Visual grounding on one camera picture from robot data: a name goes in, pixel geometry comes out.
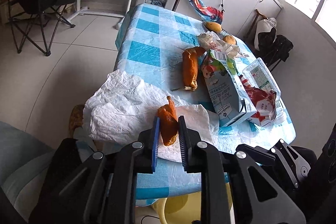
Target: cable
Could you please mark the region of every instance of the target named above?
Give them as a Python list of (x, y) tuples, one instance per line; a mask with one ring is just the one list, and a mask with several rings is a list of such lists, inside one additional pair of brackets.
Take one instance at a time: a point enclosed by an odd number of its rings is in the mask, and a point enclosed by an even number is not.
[(143, 221), (143, 219), (144, 219), (145, 217), (152, 217), (152, 218), (157, 218), (157, 219), (160, 219), (159, 217), (156, 217), (156, 216), (144, 216), (144, 217), (141, 219), (141, 222), (140, 222), (140, 224), (142, 224), (142, 221)]

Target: blue checkered tablecloth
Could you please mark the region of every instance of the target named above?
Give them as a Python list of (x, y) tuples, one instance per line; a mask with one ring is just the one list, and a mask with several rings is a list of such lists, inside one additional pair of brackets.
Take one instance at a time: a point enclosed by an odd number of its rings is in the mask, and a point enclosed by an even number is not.
[[(115, 70), (140, 76), (145, 82), (171, 92), (183, 86), (182, 53), (198, 46), (197, 35), (204, 32), (199, 20), (157, 6), (142, 4), (130, 11), (119, 30), (115, 44), (119, 50)], [(248, 47), (236, 38), (246, 58), (235, 59), (239, 72), (255, 60)], [(198, 79), (196, 91), (175, 91), (174, 95), (193, 104), (202, 104), (213, 111), (205, 83)], [(245, 143), (270, 149), (280, 138), (291, 143), (295, 130), (287, 110), (287, 119), (280, 125), (261, 128), (245, 121), (237, 126), (221, 127), (218, 148), (234, 153)], [(154, 199), (182, 195), (201, 190), (200, 174), (187, 174), (177, 162), (158, 159), (154, 174), (138, 174), (137, 199)]]

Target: red snack package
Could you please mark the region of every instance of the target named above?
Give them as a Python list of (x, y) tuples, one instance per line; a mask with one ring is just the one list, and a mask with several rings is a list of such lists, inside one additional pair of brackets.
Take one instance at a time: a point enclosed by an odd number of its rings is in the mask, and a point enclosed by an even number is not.
[(259, 88), (251, 87), (248, 79), (243, 75), (240, 75), (239, 78), (247, 95), (250, 97), (252, 104), (257, 109), (257, 112), (248, 118), (248, 120), (260, 127), (272, 125), (277, 116), (275, 107), (277, 93), (273, 90), (266, 92)]

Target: yellow fruit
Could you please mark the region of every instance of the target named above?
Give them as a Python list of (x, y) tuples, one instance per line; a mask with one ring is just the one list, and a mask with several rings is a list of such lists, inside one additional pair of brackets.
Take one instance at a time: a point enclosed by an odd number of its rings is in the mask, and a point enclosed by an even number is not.
[(216, 22), (206, 22), (205, 27), (213, 32), (220, 33), (222, 31), (222, 26)]

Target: yellow stool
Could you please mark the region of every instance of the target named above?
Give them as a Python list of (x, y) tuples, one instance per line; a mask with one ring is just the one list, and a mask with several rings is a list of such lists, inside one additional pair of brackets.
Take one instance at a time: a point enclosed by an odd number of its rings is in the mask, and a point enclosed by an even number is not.
[[(232, 205), (230, 184), (226, 183), (229, 193), (229, 209)], [(188, 195), (160, 198), (152, 204), (152, 208), (159, 215), (161, 224), (191, 223), (201, 219), (201, 192)]]

